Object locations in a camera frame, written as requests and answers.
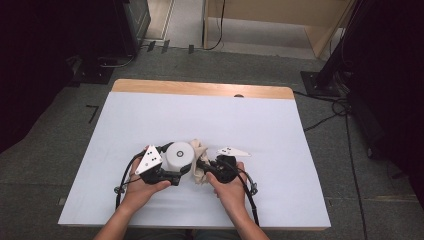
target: hand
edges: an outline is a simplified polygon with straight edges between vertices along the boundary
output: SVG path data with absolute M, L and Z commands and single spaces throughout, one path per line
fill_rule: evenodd
M 171 185 L 171 182 L 169 181 L 162 181 L 152 185 L 144 183 L 144 181 L 140 179 L 140 176 L 135 174 L 135 170 L 140 164 L 140 161 L 141 158 L 137 158 L 131 165 L 130 181 L 137 181 L 128 184 L 125 197 L 119 206 L 119 208 L 125 209 L 131 215 L 143 207 L 153 194 Z
M 242 162 L 237 162 L 237 168 L 244 170 L 244 164 Z M 230 215 L 230 217 L 233 214 L 246 211 L 244 203 L 245 192 L 243 184 L 238 177 L 225 184 L 220 183 L 210 172 L 206 173 L 206 177 L 208 178 L 209 183 L 215 188 L 214 192 L 217 194 L 222 206 L 225 208 L 225 211 Z M 241 177 L 246 183 L 247 177 L 244 174 L 241 174 Z

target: beige fabric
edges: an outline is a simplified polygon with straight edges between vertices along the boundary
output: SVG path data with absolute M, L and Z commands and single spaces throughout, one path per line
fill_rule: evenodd
M 193 164 L 191 165 L 191 170 L 194 175 L 194 181 L 196 184 L 203 184 L 207 183 L 208 180 L 206 179 L 206 176 L 202 169 L 196 167 L 196 161 L 200 158 L 203 162 L 209 165 L 208 156 L 206 154 L 207 147 L 203 146 L 202 143 L 198 139 L 194 139 L 190 142 L 190 145 L 194 149 L 194 160 Z

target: wooden table edge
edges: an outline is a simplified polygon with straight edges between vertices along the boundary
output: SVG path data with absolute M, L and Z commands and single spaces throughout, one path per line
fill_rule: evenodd
M 231 97 L 242 95 L 247 98 L 294 99 L 293 91 L 289 87 L 142 79 L 117 79 L 111 91 Z

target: wooden table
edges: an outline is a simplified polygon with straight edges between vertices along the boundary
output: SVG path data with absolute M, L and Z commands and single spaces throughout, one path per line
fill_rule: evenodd
M 117 80 L 106 99 L 59 224 L 104 225 L 114 211 L 113 189 L 134 154 L 148 144 L 194 138 L 208 147 L 209 159 L 227 146 L 252 154 L 237 159 L 258 183 L 254 200 L 264 229 L 330 227 L 291 89 L 129 79 Z M 212 186 L 185 177 L 156 193 L 130 226 L 232 228 Z
M 223 0 L 204 0 L 204 48 L 208 48 L 208 18 L 221 18 Z M 224 18 L 304 25 L 316 57 L 320 57 L 342 26 L 355 0 L 231 0 Z

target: white plastic part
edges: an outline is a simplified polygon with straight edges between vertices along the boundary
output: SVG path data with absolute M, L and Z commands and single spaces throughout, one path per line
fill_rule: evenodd
M 194 157 L 193 147 L 186 142 L 175 142 L 166 150 L 168 168 L 173 172 L 179 172 L 182 167 L 192 163 Z
M 219 149 L 217 151 L 218 154 L 222 154 L 222 155 L 226 155 L 226 156 L 234 156 L 234 157 L 250 157 L 252 156 L 250 153 L 248 152 L 244 152 L 242 150 L 239 150 L 237 148 L 233 148 L 233 147 L 225 147 L 223 149 Z
M 137 169 L 135 170 L 135 174 L 140 175 L 150 168 L 161 164 L 162 161 L 162 157 L 156 150 L 156 147 L 149 145 L 149 148 L 147 148 L 144 157 L 141 159 L 140 165 L 138 165 Z

